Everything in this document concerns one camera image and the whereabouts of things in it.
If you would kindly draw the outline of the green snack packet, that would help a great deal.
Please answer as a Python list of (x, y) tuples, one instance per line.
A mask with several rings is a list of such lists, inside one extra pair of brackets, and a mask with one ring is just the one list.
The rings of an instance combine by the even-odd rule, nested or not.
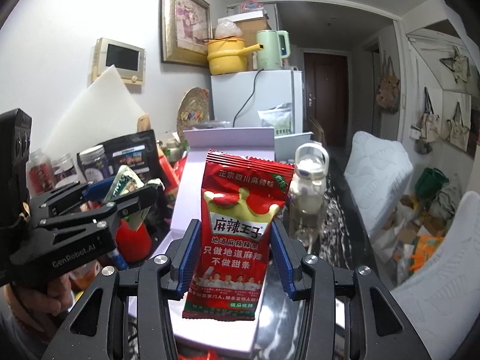
[[(114, 202), (117, 203), (120, 197), (128, 196), (129, 194), (138, 191), (139, 189), (148, 187), (150, 189), (164, 190), (164, 183), (160, 178), (148, 180), (144, 183), (134, 170), (127, 165), (122, 165), (117, 172), (112, 185), (108, 189), (103, 203)], [(143, 224), (150, 210), (157, 201), (157, 197), (150, 204), (141, 204), (141, 209), (134, 211), (131, 214), (123, 214), (123, 218), (128, 222), (129, 227), (137, 231), (140, 225)]]

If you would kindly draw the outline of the red spicy snack packet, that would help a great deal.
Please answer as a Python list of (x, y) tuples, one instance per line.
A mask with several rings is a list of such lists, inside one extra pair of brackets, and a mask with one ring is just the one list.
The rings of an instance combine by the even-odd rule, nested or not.
[(201, 248), (182, 316), (253, 320), (272, 221), (286, 203), (294, 168), (209, 151), (201, 188)]

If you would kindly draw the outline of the red canister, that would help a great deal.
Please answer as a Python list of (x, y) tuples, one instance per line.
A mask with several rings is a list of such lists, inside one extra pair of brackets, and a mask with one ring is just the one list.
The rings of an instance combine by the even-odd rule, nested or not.
[(115, 242), (119, 253), (128, 264), (145, 260), (151, 252), (152, 240), (144, 223), (137, 230), (133, 230), (125, 219), (121, 219)]

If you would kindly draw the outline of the dark lid glass jar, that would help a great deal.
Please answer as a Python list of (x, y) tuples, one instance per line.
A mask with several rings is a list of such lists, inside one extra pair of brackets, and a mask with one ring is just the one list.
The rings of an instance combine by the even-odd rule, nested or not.
[(108, 158), (103, 145), (96, 145), (81, 151), (77, 155), (80, 169), (88, 182), (99, 182), (112, 176)]

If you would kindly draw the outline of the lavender gift box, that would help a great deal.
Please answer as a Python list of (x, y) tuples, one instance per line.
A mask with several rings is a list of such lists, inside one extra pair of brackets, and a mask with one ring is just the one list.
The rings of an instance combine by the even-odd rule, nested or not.
[(225, 294), (227, 301), (214, 300), (214, 308), (224, 311), (240, 302), (248, 319), (187, 319), (185, 300), (168, 303), (174, 337), (195, 348), (239, 358), (251, 357), (258, 328), (257, 306), (262, 302), (262, 286), (268, 255), (253, 242), (268, 241), (266, 215), (269, 204), (255, 197), (268, 197), (277, 185), (270, 174), (254, 175), (238, 165), (209, 165), (208, 152), (227, 153), (233, 159), (260, 158), (272, 161), (274, 131), (270, 127), (229, 127), (190, 130), (190, 145), (172, 216), (171, 230), (154, 251), (166, 253), (172, 242), (182, 238), (191, 220), (198, 219), (213, 240), (200, 253), (207, 259), (199, 278), (215, 281), (206, 294)]

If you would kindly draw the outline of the black snack bag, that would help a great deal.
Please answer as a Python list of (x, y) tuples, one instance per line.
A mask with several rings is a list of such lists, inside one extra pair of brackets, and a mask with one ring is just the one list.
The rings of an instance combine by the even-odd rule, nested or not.
[(166, 175), (160, 165), (153, 130), (118, 136), (103, 141), (102, 145), (114, 173), (117, 173), (122, 165), (126, 165), (144, 183), (148, 180), (160, 179), (164, 185), (168, 184)]

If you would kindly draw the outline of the clear water bottle white lid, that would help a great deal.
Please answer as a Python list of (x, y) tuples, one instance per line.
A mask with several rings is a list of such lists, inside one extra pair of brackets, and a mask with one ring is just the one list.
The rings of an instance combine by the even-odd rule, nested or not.
[(295, 151), (295, 172), (289, 185), (289, 236), (310, 250), (326, 213), (329, 154), (311, 141)]

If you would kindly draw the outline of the white quilted chair far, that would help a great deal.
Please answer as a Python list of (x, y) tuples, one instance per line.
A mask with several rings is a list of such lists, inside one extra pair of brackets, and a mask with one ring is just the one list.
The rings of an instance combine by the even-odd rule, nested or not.
[(412, 174), (413, 165), (400, 142), (363, 131), (354, 134), (344, 177), (368, 237), (376, 236), (391, 216)]

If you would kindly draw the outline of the white quilted chair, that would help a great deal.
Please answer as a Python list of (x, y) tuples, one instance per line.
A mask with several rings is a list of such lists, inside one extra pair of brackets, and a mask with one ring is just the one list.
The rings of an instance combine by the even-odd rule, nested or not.
[(376, 236), (391, 216), (412, 174), (413, 165), (400, 142), (363, 131), (354, 134), (344, 177), (368, 237)]
[(392, 295), (432, 359), (451, 359), (479, 316), (479, 194), (468, 191), (433, 256)]

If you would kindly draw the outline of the woven round basket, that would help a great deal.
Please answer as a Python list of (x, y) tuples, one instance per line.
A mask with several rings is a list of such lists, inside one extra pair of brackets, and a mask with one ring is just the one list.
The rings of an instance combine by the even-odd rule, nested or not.
[(176, 118), (176, 132), (183, 140), (184, 132), (210, 119), (210, 96), (204, 88), (190, 89), (181, 101)]

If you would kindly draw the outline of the white quilted chair near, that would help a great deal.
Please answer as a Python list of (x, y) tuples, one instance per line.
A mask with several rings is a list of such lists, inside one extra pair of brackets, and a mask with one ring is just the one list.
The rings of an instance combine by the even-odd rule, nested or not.
[(433, 256), (392, 295), (432, 359), (451, 359), (479, 316), (479, 194), (468, 191)]

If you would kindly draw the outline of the white mini fridge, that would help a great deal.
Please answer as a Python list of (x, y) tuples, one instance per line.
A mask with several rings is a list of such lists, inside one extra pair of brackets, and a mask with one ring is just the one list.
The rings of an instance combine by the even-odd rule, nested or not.
[(259, 127), (261, 111), (291, 105), (293, 133), (304, 131), (303, 73), (298, 70), (239, 72), (211, 77), (213, 118), (233, 127)]

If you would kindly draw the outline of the yellow electric pot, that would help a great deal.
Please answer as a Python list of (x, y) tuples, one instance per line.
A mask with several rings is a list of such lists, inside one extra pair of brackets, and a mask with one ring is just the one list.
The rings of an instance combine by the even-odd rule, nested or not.
[(245, 46), (240, 37), (223, 37), (207, 42), (208, 66), (212, 76), (234, 74), (247, 71), (247, 57), (261, 51), (264, 46), (256, 43)]

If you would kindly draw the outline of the framed flower picture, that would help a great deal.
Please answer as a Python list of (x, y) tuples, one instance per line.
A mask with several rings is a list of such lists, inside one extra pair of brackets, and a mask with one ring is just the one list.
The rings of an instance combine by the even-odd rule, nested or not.
[(208, 65), (212, 36), (210, 4), (205, 0), (160, 0), (161, 61), (188, 66)]

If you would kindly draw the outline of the green electric kettle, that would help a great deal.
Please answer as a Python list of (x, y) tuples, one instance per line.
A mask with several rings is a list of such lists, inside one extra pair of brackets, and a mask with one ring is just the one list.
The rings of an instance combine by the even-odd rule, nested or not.
[(264, 71), (281, 70), (283, 60), (290, 57), (290, 36), (285, 30), (262, 30), (256, 41), (263, 49), (257, 52), (257, 67)]

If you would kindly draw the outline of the wall intercom panel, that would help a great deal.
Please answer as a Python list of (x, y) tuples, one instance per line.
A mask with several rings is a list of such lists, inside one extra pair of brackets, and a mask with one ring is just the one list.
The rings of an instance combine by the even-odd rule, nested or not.
[(145, 80), (146, 51), (105, 37), (97, 39), (94, 48), (91, 81), (97, 80), (114, 66), (120, 79), (128, 85), (141, 86)]

